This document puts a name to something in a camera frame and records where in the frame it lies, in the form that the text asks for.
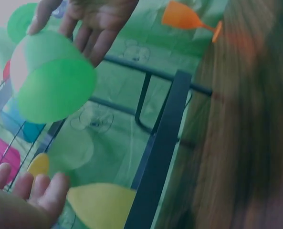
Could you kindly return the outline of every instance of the child's hand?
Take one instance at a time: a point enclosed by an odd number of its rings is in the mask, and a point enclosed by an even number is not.
[[[41,0],[29,34],[42,30],[61,2],[62,0]],[[69,0],[59,31],[70,38],[77,22],[81,20],[83,23],[74,43],[84,56],[97,66],[137,3],[138,0]]]
[[[60,216],[69,189],[68,179],[56,174],[53,179],[39,175],[17,179],[12,194],[3,189],[10,175],[9,164],[0,165],[0,229],[50,229]]]

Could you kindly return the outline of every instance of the cartoon drawing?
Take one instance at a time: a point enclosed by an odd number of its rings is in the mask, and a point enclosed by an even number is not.
[[[146,63],[150,58],[150,49],[138,44],[135,40],[125,41],[126,49],[120,58],[124,58],[129,61],[135,61],[137,63]]]
[[[92,128],[98,133],[104,133],[109,130],[114,121],[114,115],[111,110],[99,104],[86,104],[78,116],[70,120],[70,126],[75,130],[84,130],[87,127]]]

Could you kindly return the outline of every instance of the pink object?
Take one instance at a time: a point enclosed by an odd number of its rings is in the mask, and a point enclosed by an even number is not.
[[[0,139],[0,164],[6,162],[9,163],[12,168],[10,176],[7,180],[8,184],[15,178],[16,174],[19,171],[19,166],[21,164],[21,155],[17,149],[11,146],[5,153],[4,158],[2,158],[2,155],[4,154],[4,151],[7,149],[7,147],[8,144]]]
[[[4,66],[4,69],[3,69],[3,81],[4,82],[6,82],[10,77],[10,61],[11,60],[9,60],[6,63],[6,66]]]

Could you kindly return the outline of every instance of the plastic wine glass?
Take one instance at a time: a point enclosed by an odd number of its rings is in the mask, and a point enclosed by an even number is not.
[[[166,24],[175,28],[190,30],[203,27],[213,32],[212,42],[214,43],[222,29],[222,22],[219,21],[218,25],[213,28],[209,25],[204,24],[198,15],[187,5],[177,2],[170,1],[165,9],[162,24]]]

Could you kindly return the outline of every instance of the palm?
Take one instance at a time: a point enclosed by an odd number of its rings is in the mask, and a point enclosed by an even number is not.
[[[75,20],[82,20],[93,30],[119,31],[133,12],[134,0],[93,0],[86,5],[69,2],[68,15]]]
[[[31,25],[30,34],[39,32],[62,0],[42,0],[37,10],[37,20]],[[78,21],[82,25],[74,44],[97,66],[125,25],[138,0],[69,0],[60,25],[60,33],[71,37]]]

